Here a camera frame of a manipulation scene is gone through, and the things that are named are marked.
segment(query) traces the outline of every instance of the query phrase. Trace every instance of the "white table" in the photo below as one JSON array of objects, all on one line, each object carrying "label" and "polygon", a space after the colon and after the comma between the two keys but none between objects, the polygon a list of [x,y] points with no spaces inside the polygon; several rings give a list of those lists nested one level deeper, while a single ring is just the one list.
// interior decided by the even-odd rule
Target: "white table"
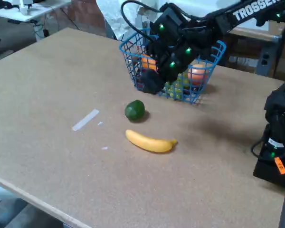
[{"label": "white table", "polygon": [[46,0],[41,3],[35,3],[29,9],[28,15],[23,15],[18,8],[0,9],[0,17],[22,22],[30,22],[34,19],[37,22],[37,26],[34,26],[36,40],[39,41],[44,38],[43,25],[39,20],[40,17],[54,11],[55,9],[69,5],[71,2],[72,0]]}]

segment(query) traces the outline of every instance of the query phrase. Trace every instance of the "tape piece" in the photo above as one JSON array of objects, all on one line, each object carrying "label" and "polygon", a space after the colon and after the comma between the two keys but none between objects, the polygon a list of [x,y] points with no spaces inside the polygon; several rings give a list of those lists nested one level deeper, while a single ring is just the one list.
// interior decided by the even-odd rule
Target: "tape piece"
[{"label": "tape piece", "polygon": [[278,158],[278,157],[275,158],[275,164],[276,164],[277,168],[279,169],[280,174],[282,174],[282,175],[285,174],[285,167],[284,167],[280,158]]},{"label": "tape piece", "polygon": [[94,109],[93,111],[91,111],[88,115],[85,116],[85,118],[83,118],[81,121],[79,121],[78,123],[76,123],[72,129],[73,131],[78,131],[79,129],[81,129],[84,125],[86,125],[90,120],[92,120],[97,114],[99,113],[99,111],[97,109]]}]

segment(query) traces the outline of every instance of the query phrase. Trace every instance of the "orange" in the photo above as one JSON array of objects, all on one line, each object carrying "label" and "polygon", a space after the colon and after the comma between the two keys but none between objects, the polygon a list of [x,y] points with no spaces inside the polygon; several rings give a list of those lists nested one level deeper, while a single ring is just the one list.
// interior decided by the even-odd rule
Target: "orange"
[{"label": "orange", "polygon": [[145,57],[142,57],[142,67],[156,71],[156,61],[148,55],[143,54],[143,56]]}]

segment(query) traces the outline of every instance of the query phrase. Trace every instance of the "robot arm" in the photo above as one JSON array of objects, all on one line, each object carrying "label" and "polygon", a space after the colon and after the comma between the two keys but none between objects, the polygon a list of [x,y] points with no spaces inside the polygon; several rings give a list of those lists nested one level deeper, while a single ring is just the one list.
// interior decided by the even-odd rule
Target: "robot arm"
[{"label": "robot arm", "polygon": [[[162,12],[151,23],[151,33],[156,34],[157,39],[145,35],[127,20],[123,8],[130,2]],[[285,0],[245,0],[199,18],[186,14],[173,3],[166,3],[156,10],[134,0],[125,1],[121,5],[122,16],[134,30],[149,40],[146,53],[156,61],[158,68],[160,80],[157,77],[154,81],[155,72],[143,75],[143,91],[152,94],[161,91],[166,82],[175,81],[177,75],[184,72],[197,56],[210,56],[211,46],[239,24],[251,18],[257,18],[259,26],[269,19],[285,20],[284,9]]]},{"label": "robot arm", "polygon": [[[157,39],[142,33],[127,20],[123,7],[129,2],[162,13],[151,23],[151,33]],[[202,18],[186,14],[173,3],[156,10],[134,0],[125,1],[121,12],[130,27],[149,40],[146,53],[155,59],[157,72],[143,72],[141,80],[143,92],[155,94],[166,82],[175,81],[198,56],[207,59],[211,46],[237,25],[251,18],[256,18],[258,26],[268,20],[285,22],[285,0],[244,0]],[[275,158],[279,158],[285,165],[285,83],[267,98],[265,110],[268,124],[262,138],[251,148],[258,158],[254,175],[285,187],[285,175],[279,173],[275,164]],[[263,143],[261,152],[256,154],[254,148],[260,143]]]}]

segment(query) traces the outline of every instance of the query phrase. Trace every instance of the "cable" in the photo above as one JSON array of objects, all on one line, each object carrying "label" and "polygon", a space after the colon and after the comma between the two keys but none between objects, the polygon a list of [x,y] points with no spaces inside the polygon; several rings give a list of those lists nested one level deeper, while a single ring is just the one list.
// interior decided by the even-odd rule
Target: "cable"
[{"label": "cable", "polygon": [[138,34],[142,35],[142,36],[145,37],[146,39],[148,39],[148,40],[150,40],[151,42],[153,42],[153,40],[151,39],[151,37],[149,37],[148,35],[146,35],[146,34],[144,34],[143,32],[141,32],[141,31],[140,31],[137,27],[135,27],[135,26],[128,20],[128,18],[125,16],[123,10],[124,10],[125,4],[128,4],[128,3],[136,3],[137,5],[143,6],[143,7],[146,8],[147,10],[151,10],[151,11],[156,12],[156,13],[160,13],[160,11],[157,10],[157,9],[154,9],[154,8],[152,8],[152,7],[150,7],[150,6],[147,6],[147,5],[145,5],[145,4],[143,4],[143,3],[139,2],[139,1],[135,1],[135,0],[127,0],[127,1],[124,1],[124,2],[122,3],[121,7],[120,7],[120,11],[121,11],[122,17],[123,17],[123,19],[125,20],[125,22],[127,22],[128,25],[129,25],[134,31],[136,31]]},{"label": "cable", "polygon": [[67,13],[65,13],[62,8],[60,8],[60,10],[61,10],[61,12],[63,12],[63,13],[65,14],[65,16],[73,23],[73,25],[80,31],[80,29],[78,28],[78,26],[75,24],[74,21],[71,20],[71,18],[67,15]]},{"label": "cable", "polygon": [[[34,23],[34,25],[33,25],[33,27],[39,27],[40,25],[37,25],[37,21],[32,21],[32,22],[29,22],[29,23]],[[43,29],[44,29],[44,24],[42,25],[41,24],[41,29],[39,29],[38,31],[35,31],[34,30],[34,33],[35,33],[35,35],[37,35],[39,38],[44,38],[44,36],[42,37],[42,36],[40,36],[39,34],[38,34],[38,32],[40,32],[40,31],[42,31]]]},{"label": "cable", "polygon": [[[254,148],[258,146],[262,141],[263,141],[263,138],[261,138],[259,141],[257,141],[255,144],[252,145],[251,150],[250,150],[251,153],[261,161],[273,162],[273,159],[264,158],[254,152]],[[285,143],[283,144],[283,146],[284,146],[284,153],[281,156],[279,156],[279,158],[285,157]]]}]

